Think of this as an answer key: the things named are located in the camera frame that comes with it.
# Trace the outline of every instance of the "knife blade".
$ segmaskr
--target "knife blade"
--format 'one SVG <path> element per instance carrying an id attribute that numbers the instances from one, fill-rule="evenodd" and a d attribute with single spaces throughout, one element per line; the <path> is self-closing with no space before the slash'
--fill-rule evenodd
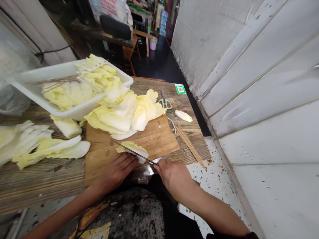
<path id="1" fill-rule="evenodd" d="M 146 158 L 146 157 L 140 155 L 140 154 L 137 153 L 137 152 L 134 152 L 133 150 L 129 149 L 128 147 L 125 147 L 124 145 L 121 145 L 120 143 L 118 143 L 118 142 L 116 142 L 116 141 L 114 141 L 114 140 L 112 140 L 112 139 L 111 139 L 111 141 L 113 141 L 114 143 L 118 144 L 119 146 L 122 146 L 123 148 L 127 149 L 127 150 L 130 151 L 132 154 L 135 154 L 135 155 L 137 155 L 137 156 L 139 156 L 139 157 L 145 159 L 145 160 L 148 161 L 150 164 L 156 164 L 156 165 L 158 165 L 157 163 L 152 162 L 152 161 L 149 160 L 148 158 Z"/>

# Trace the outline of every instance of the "black floor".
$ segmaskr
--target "black floor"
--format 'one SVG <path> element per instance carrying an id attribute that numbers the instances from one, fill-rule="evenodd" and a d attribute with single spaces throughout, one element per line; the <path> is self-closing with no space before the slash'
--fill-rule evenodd
<path id="1" fill-rule="evenodd" d="M 196 100 L 189 91 L 183 73 L 179 69 L 179 65 L 174 58 L 166 38 L 163 36 L 159 37 L 156 50 L 149 51 L 149 58 L 146 57 L 145 38 L 142 38 L 142 42 L 143 45 L 139 44 L 141 60 L 139 61 L 137 54 L 133 54 L 132 56 L 136 76 L 163 79 L 166 82 L 183 84 L 203 135 L 211 136 L 207 123 L 196 103 Z"/>

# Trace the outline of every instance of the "wooden cutting board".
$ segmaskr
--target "wooden cutting board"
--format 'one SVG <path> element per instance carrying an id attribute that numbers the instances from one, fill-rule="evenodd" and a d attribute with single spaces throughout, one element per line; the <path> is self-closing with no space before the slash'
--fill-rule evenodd
<path id="1" fill-rule="evenodd" d="M 105 165 L 113 160 L 117 154 L 118 145 L 111 141 L 108 132 L 95 129 L 89 124 L 86 127 L 86 140 L 91 142 L 90 150 L 85 156 L 84 184 L 87 187 L 103 172 Z M 149 154 L 149 160 L 179 150 L 178 142 L 168 125 L 166 115 L 149 121 L 144 131 L 138 131 L 124 140 L 117 140 L 119 143 L 123 141 L 132 141 L 145 148 Z"/>

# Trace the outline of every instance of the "bundle of wooden skewers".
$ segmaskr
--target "bundle of wooden skewers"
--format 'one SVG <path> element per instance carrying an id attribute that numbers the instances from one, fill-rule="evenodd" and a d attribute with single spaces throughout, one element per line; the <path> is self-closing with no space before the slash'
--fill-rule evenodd
<path id="1" fill-rule="evenodd" d="M 205 169 L 207 170 L 207 166 L 205 164 L 205 162 L 203 161 L 203 159 L 199 156 L 199 154 L 197 153 L 196 149 L 194 148 L 193 144 L 190 142 L 188 136 L 186 135 L 186 133 L 184 132 L 184 130 L 182 129 L 182 126 L 180 125 L 179 122 L 175 122 L 175 126 L 176 126 L 176 131 L 177 133 L 180 135 L 180 137 L 182 138 L 182 140 L 186 143 L 187 147 L 190 149 L 190 151 L 192 152 L 192 154 L 194 155 L 195 159 L 199 162 L 199 164 Z"/>
<path id="2" fill-rule="evenodd" d="M 32 84 L 32 85 L 47 84 L 48 86 L 44 87 L 43 92 L 42 92 L 42 94 L 45 94 L 45 93 L 49 92 L 50 90 L 53 90 L 66 82 L 83 83 L 83 84 L 87 85 L 89 88 L 91 88 L 94 92 L 99 93 L 99 94 L 103 93 L 100 89 L 98 89 L 93 84 L 91 84 L 90 82 L 85 80 L 85 78 L 81 77 L 81 74 L 75 74 L 75 75 L 70 75 L 70 76 L 66 76 L 66 77 L 48 79 L 48 80 L 42 80 L 42 81 L 33 81 L 33 82 L 28 82 L 28 83 Z"/>

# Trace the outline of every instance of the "scissors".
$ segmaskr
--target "scissors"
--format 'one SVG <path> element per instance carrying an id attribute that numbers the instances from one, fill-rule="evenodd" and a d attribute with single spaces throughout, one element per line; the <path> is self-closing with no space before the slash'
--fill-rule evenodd
<path id="1" fill-rule="evenodd" d="M 169 110 L 172 108 L 172 104 L 170 103 L 170 101 L 168 99 L 166 99 L 165 94 L 164 94 L 164 90 L 161 89 L 162 92 L 162 99 L 159 100 L 159 103 L 161 103 L 163 105 L 163 108 L 166 108 Z"/>

